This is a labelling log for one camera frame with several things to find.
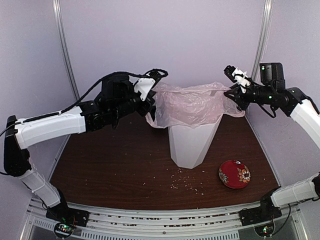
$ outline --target white plastic container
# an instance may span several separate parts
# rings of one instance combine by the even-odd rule
[[[169,126],[170,154],[178,167],[193,169],[202,164],[217,132],[221,115],[216,123],[189,126]]]

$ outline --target wooden surface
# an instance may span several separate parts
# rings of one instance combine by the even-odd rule
[[[251,171],[243,189],[230,189],[219,166],[238,160]],[[117,130],[72,135],[51,182],[67,201],[118,209],[182,210],[258,201],[276,188],[275,176],[247,120],[224,115],[201,165],[179,168],[170,158],[167,129],[151,128],[138,114]]]

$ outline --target plastic bag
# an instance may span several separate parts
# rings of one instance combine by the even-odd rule
[[[150,113],[146,115],[146,120],[154,128],[173,125],[195,128],[216,123],[222,114],[243,117],[245,111],[239,111],[237,105],[224,96],[229,89],[220,82],[187,88],[159,82],[153,88],[156,92],[155,120]]]

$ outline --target purple wall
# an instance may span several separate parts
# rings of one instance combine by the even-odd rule
[[[252,69],[264,1],[64,0],[61,11],[83,94],[108,73],[152,68],[167,70],[164,81],[181,87],[231,85],[227,65]]]
[[[0,129],[10,115],[33,117],[72,103],[52,0],[0,0],[0,29]],[[47,177],[63,140],[30,148],[33,162]],[[0,239],[15,240],[31,194],[19,180],[2,175],[0,192]]]
[[[276,0],[263,62],[281,62],[287,88],[298,87],[320,106],[320,1]],[[320,171],[320,150],[304,130],[278,111],[271,119],[257,106],[248,118],[283,186]],[[320,235],[320,202],[301,206],[314,240]]]

